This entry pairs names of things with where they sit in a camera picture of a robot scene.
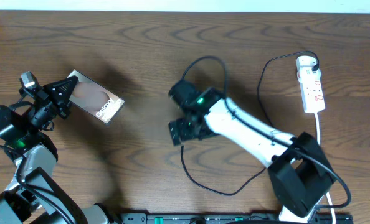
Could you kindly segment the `bronze Galaxy smartphone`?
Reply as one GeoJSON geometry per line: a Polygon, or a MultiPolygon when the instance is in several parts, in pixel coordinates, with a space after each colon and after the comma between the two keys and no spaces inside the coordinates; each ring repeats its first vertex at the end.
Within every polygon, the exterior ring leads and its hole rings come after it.
{"type": "Polygon", "coordinates": [[[78,82],[69,100],[104,124],[110,124],[124,106],[124,99],[77,70],[73,70],[70,77],[77,77],[78,82]]]}

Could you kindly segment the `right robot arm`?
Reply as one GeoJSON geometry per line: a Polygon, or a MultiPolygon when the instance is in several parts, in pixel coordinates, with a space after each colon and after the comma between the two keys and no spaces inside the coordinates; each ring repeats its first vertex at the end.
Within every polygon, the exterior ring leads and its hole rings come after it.
{"type": "Polygon", "coordinates": [[[313,218],[320,200],[337,180],[317,139],[268,126],[215,88],[199,91],[188,83],[178,84],[169,96],[184,113],[169,123],[175,146],[218,135],[231,140],[268,170],[283,206],[280,221],[308,223],[313,218]]]}

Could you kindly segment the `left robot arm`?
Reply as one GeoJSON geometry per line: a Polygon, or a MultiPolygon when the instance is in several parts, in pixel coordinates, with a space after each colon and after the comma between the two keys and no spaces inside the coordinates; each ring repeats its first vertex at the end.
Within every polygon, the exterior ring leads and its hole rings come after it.
{"type": "Polygon", "coordinates": [[[80,208],[52,179],[57,148],[45,134],[56,116],[70,114],[69,98],[77,77],[40,86],[31,73],[23,74],[21,99],[0,105],[0,148],[16,170],[0,194],[0,223],[23,223],[40,208],[45,212],[34,223],[120,223],[101,203],[80,208]]]}

